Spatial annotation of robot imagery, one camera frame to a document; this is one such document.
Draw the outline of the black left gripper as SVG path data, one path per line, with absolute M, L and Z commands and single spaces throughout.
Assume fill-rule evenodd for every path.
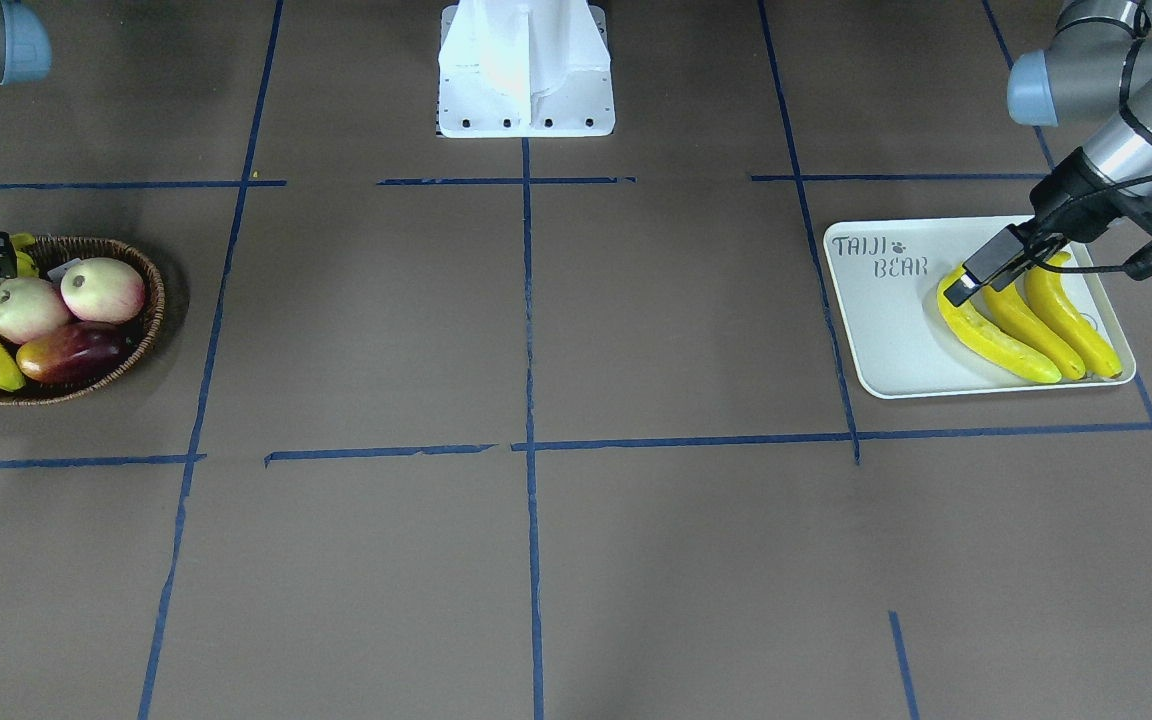
M 1126 217 L 1126 205 L 1135 197 L 1098 170 L 1087 151 L 1073 150 L 1030 191 L 1033 218 L 1006 225 L 965 260 L 963 272 L 948 273 L 943 300 L 963 306 L 984 287 L 1005 291 L 1026 263 L 1051 263 L 1070 243 L 1101 237 L 1111 222 Z

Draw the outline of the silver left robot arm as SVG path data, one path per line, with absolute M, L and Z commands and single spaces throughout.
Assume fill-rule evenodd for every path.
M 943 300 L 1006 290 L 1055 253 L 1091 243 L 1121 219 L 1147 240 L 1116 273 L 1152 276 L 1152 1 L 1066 1 L 1047 50 L 1020 56 L 1007 109 L 1021 126 L 1097 122 L 1029 195 L 1032 215 L 1006 225 L 952 273 Z

